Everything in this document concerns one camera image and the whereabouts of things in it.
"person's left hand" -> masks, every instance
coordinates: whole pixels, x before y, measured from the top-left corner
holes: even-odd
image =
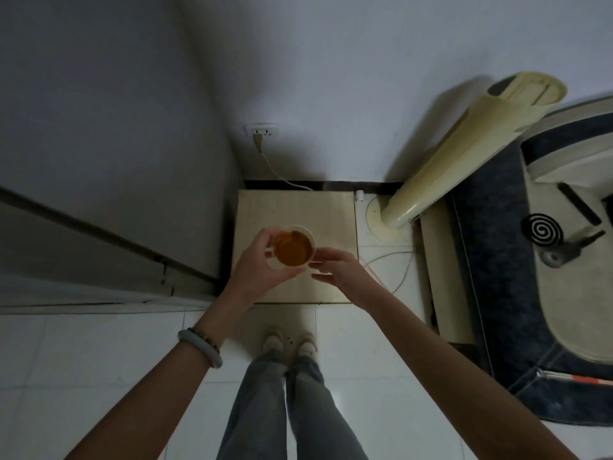
[[[295,278],[307,269],[306,266],[272,268],[266,261],[271,252],[266,249],[272,245],[277,234],[283,230],[279,227],[265,227],[247,247],[238,260],[226,291],[237,294],[249,305],[261,299],[266,292],[288,279]]]

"wall socket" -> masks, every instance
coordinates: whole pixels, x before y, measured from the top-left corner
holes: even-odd
[[[254,123],[245,124],[245,135],[251,138],[254,134],[261,134],[265,137],[277,135],[279,124],[275,123]]]

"black and white spiral disc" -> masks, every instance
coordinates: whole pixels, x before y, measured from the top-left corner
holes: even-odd
[[[522,232],[528,240],[540,247],[552,247],[564,240],[560,224],[542,213],[533,213],[522,219]]]

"gray pants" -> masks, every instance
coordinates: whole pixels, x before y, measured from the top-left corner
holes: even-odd
[[[240,385],[217,460],[286,460],[287,412],[299,460],[367,460],[356,435],[324,386],[317,363],[303,356],[288,370],[279,350],[249,365]]]

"tea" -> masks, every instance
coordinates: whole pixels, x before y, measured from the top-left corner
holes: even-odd
[[[285,266],[300,266],[313,256],[313,246],[306,234],[299,231],[281,232],[273,246],[275,257]]]

